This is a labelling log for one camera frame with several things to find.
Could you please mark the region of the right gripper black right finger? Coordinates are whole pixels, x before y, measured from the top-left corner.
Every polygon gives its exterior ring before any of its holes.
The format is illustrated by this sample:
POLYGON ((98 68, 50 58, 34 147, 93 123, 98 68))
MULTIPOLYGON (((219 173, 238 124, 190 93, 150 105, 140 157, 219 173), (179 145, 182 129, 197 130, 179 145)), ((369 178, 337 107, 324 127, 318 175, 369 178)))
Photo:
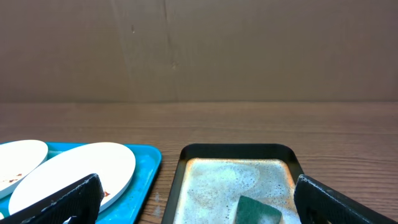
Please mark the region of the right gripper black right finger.
POLYGON ((308 175, 299 175, 294 202, 302 224, 397 224, 308 175))

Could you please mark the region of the green and yellow sponge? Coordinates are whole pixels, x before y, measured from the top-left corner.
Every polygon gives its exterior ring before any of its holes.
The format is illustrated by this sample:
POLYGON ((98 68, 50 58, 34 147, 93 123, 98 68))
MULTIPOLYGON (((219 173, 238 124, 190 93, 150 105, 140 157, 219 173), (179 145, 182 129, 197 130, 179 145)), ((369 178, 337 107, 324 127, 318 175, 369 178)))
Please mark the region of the green and yellow sponge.
POLYGON ((240 196, 234 224, 279 224, 282 213, 264 203, 246 196, 240 196))

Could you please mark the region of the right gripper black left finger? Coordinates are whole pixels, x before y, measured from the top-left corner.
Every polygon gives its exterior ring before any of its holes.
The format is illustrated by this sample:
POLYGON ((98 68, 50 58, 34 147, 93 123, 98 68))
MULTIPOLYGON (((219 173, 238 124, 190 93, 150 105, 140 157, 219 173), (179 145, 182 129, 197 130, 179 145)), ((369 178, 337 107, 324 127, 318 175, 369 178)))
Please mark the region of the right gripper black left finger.
POLYGON ((39 202, 1 220, 1 224, 94 224, 104 191, 98 174, 68 185, 39 202))

